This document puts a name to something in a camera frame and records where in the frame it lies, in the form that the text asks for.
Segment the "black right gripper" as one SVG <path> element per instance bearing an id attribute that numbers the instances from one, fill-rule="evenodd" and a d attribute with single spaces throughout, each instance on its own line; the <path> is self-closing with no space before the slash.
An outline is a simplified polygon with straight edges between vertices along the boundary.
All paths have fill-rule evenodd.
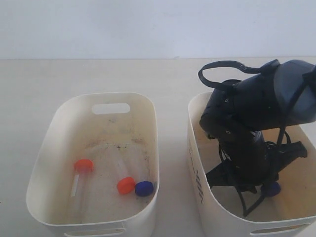
<path id="1" fill-rule="evenodd" d="M 241 183 L 261 185 L 270 168 L 279 173 L 297 158 L 306 158 L 307 149 L 301 141 L 281 144 L 265 142 L 262 133 L 255 133 L 248 140 L 222 142 L 222 149 L 231 162 L 222 162 L 207 172 L 209 187 L 236 187 L 236 177 Z"/>

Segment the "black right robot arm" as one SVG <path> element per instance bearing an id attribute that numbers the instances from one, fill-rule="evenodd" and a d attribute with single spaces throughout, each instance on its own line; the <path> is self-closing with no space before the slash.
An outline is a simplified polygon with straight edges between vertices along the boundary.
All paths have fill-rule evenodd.
<path id="1" fill-rule="evenodd" d="M 270 61 L 259 68 L 224 60 L 206 64 L 200 81 L 213 89 L 199 124 L 228 158 L 207 172 L 210 187 L 264 193 L 296 158 L 300 142 L 282 143 L 286 128 L 316 119 L 316 67 L 303 60 Z"/>

